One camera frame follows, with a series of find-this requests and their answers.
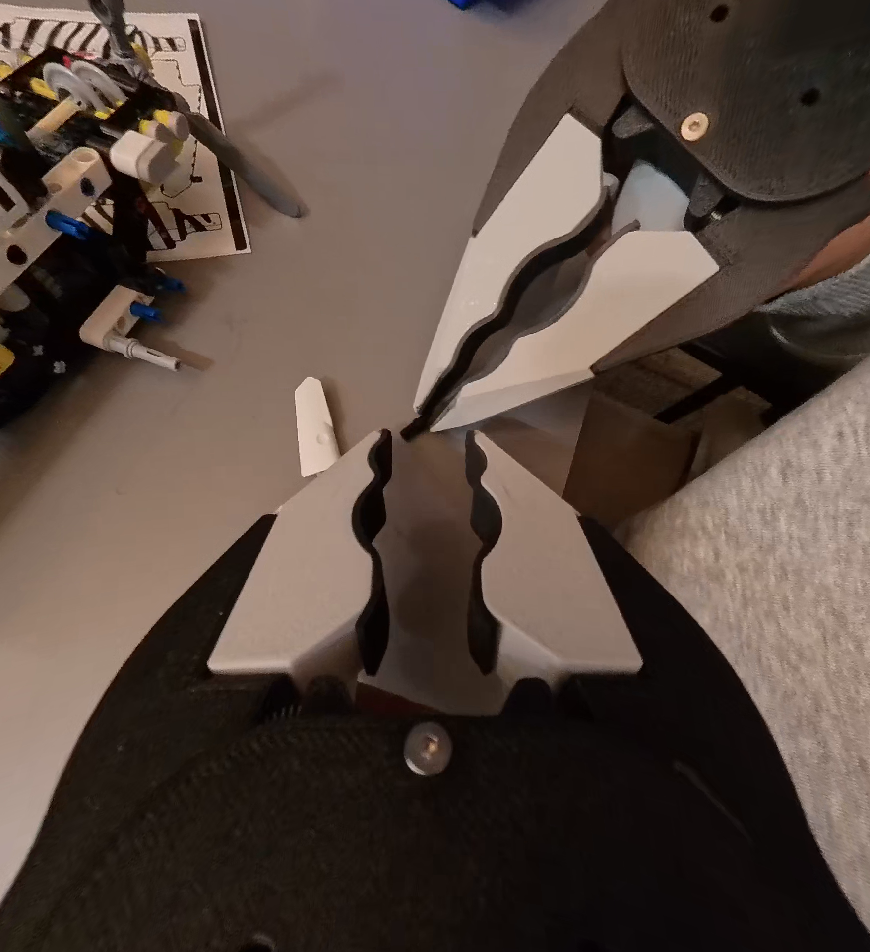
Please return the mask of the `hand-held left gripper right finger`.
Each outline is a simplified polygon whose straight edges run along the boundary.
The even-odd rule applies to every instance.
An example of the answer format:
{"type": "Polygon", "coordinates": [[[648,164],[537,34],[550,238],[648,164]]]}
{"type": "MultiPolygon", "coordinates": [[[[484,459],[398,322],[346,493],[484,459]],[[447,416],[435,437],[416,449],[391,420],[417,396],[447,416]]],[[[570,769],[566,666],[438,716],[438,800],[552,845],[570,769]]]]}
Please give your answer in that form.
{"type": "Polygon", "coordinates": [[[467,608],[478,670],[551,688],[639,673],[641,653],[578,512],[477,430],[465,436],[465,477],[480,542],[467,608]]]}

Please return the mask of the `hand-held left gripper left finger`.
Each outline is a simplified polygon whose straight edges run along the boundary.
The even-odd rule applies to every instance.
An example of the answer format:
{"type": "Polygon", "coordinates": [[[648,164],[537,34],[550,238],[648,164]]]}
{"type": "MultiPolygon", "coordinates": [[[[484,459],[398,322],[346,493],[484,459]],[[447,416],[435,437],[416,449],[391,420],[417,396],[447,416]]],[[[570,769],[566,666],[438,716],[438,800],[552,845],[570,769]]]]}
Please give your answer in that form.
{"type": "Polygon", "coordinates": [[[371,432],[275,515],[207,665],[292,681],[377,674],[390,615],[374,541],[386,521],[392,438],[371,432]]]}

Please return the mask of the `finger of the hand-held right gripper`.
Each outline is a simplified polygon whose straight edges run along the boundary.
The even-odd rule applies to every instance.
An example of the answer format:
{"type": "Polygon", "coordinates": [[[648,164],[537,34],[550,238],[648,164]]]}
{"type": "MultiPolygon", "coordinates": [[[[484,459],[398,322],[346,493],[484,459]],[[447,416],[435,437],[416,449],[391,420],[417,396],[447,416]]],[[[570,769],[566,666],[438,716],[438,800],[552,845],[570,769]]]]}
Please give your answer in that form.
{"type": "Polygon", "coordinates": [[[579,233],[603,188],[600,138],[560,118],[489,219],[467,241],[424,363],[414,408],[422,414],[465,338],[512,300],[515,277],[544,250],[579,233]]]}
{"type": "Polygon", "coordinates": [[[426,412],[424,431],[469,426],[590,380],[596,363],[718,270],[691,232],[624,230],[550,320],[501,345],[426,412]]]}

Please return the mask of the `white lego blade piece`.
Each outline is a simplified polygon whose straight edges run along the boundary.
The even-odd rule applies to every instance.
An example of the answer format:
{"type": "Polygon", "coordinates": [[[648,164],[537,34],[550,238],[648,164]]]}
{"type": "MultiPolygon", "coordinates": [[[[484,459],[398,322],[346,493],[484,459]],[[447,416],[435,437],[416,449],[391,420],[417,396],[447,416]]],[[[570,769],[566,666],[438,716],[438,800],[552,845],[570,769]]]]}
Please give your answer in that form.
{"type": "Polygon", "coordinates": [[[294,400],[300,471],[310,478],[333,466],[341,452],[322,382],[306,377],[296,388],[294,400]]]}

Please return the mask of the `zebra striped lego helicopter model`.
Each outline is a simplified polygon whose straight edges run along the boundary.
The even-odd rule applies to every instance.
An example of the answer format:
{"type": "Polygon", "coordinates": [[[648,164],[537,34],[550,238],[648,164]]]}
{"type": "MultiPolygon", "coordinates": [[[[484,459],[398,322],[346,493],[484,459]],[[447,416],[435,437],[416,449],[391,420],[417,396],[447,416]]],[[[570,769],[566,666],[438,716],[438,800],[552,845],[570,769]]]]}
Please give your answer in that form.
{"type": "Polygon", "coordinates": [[[175,372],[180,360],[134,336],[158,323],[155,300],[184,285],[159,265],[186,238],[211,234],[213,213],[167,204],[201,178],[186,158],[212,157],[230,245],[247,248],[236,180],[293,219],[300,201],[225,134],[216,101],[191,105],[151,54],[194,54],[213,93],[203,30],[193,46],[132,26],[124,2],[88,2],[90,17],[0,22],[0,430],[92,351],[175,372]]]}

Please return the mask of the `person's right forearm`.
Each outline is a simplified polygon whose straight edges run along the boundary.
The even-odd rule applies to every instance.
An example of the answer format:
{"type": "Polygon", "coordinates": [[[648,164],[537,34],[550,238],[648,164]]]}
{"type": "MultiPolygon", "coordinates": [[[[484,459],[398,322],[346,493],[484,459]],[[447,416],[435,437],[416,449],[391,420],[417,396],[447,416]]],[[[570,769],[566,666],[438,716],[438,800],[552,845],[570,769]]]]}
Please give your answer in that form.
{"type": "Polygon", "coordinates": [[[847,369],[870,355],[870,253],[810,287],[754,311],[786,351],[808,363],[847,369]]]}

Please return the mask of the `brown cardboard box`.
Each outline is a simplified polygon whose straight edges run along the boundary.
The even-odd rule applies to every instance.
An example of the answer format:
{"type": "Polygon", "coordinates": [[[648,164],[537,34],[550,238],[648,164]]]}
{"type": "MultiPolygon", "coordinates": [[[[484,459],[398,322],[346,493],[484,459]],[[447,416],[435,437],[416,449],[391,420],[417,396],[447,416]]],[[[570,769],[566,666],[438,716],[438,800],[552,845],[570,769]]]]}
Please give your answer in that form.
{"type": "Polygon", "coordinates": [[[593,391],[562,498],[581,515],[614,530],[684,485],[698,443],[689,429],[659,422],[593,391]]]}

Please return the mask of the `person's grey sweatshirt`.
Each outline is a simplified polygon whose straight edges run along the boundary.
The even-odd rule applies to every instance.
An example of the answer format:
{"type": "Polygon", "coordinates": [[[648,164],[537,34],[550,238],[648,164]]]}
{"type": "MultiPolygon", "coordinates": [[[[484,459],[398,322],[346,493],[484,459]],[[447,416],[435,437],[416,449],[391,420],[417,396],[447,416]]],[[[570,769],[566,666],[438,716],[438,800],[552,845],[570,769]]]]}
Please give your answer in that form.
{"type": "Polygon", "coordinates": [[[738,673],[870,930],[870,357],[621,539],[738,673]]]}

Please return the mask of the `white sticker sheet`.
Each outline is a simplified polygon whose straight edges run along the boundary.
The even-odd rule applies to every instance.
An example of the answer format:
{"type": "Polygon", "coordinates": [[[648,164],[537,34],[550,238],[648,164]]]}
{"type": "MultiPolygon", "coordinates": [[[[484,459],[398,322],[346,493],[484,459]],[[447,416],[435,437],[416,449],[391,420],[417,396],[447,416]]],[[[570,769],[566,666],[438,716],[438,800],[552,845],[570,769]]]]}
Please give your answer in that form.
{"type": "MultiPolygon", "coordinates": [[[[224,129],[200,16],[129,11],[125,19],[132,44],[146,52],[158,82],[192,113],[224,129]]],[[[13,67],[47,46],[87,58],[109,53],[107,31],[87,9],[0,3],[0,61],[13,67]]],[[[149,200],[162,221],[148,229],[151,262],[250,252],[236,177],[194,138],[182,146],[173,176],[149,200]]]]}

